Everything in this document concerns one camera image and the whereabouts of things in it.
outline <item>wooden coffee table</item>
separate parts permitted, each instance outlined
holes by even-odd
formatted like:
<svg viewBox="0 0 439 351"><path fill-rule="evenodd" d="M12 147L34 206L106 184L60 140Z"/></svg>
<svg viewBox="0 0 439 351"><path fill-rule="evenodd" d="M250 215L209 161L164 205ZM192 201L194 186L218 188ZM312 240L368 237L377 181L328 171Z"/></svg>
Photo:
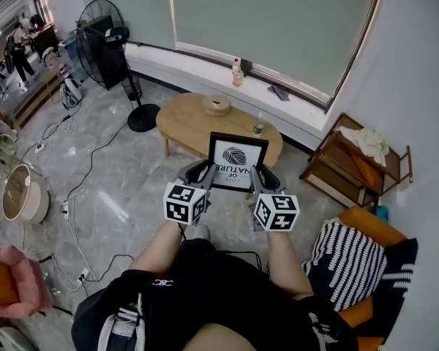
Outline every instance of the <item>wooden coffee table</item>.
<svg viewBox="0 0 439 351"><path fill-rule="evenodd" d="M165 153L169 155L169 140L179 144L189 152L208 159L210 132L255 137L252 131L255 117L231 107L223 117L212 117L205 113L202 94L181 94L162 107L156 123L164 137ZM266 124L260 139L269 142L264 163L273 167L283 148L283 140L278 130Z"/></svg>

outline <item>window sill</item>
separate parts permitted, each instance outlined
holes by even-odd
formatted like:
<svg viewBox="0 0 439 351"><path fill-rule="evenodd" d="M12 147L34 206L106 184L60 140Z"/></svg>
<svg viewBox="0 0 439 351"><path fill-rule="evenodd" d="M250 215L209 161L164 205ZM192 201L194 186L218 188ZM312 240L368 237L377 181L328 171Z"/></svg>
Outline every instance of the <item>window sill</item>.
<svg viewBox="0 0 439 351"><path fill-rule="evenodd" d="M327 115L320 108L291 94L289 102L282 102L267 90L270 86L267 82L246 77L242 86L235 87L230 69L159 48L127 44L125 54L130 67L136 72L189 91L203 93L218 91L230 96L233 105L249 113L254 113L255 108L263 110L269 114L266 118L281 133L311 149L315 149L323 138Z"/></svg>

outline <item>striped pillow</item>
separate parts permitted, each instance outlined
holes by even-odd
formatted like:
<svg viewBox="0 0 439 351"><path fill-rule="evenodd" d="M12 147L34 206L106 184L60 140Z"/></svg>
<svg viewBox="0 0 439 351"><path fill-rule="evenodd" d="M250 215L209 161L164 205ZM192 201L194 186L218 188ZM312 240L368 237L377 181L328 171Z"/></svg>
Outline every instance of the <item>striped pillow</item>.
<svg viewBox="0 0 439 351"><path fill-rule="evenodd" d="M386 264L382 246L335 218L320 230L312 259L302 268L315 294L338 312L371 296Z"/></svg>

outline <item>picture frame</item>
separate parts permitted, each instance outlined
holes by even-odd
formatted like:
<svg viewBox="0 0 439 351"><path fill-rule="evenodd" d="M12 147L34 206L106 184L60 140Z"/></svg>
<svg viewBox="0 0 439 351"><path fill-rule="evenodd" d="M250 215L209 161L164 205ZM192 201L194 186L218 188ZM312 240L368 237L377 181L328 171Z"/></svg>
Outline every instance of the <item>picture frame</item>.
<svg viewBox="0 0 439 351"><path fill-rule="evenodd" d="M250 168L262 168L268 147L264 139L211 132L208 160L217 165L212 186L251 192Z"/></svg>

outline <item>chair armrest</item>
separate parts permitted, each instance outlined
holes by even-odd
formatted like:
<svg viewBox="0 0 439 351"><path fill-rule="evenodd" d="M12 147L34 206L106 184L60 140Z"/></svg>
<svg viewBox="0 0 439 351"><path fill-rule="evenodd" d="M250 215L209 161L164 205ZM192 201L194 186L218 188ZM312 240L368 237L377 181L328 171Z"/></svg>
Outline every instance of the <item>chair armrest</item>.
<svg viewBox="0 0 439 351"><path fill-rule="evenodd" d="M359 336L359 351L378 351L382 342L383 338L381 336Z"/></svg>
<svg viewBox="0 0 439 351"><path fill-rule="evenodd" d="M358 304L338 312L350 327L355 328L359 324L372 319L372 297L368 297Z"/></svg>
<svg viewBox="0 0 439 351"><path fill-rule="evenodd" d="M384 247L397 244L406 239L401 232L363 208L352 207L347 209L339 215L339 219Z"/></svg>

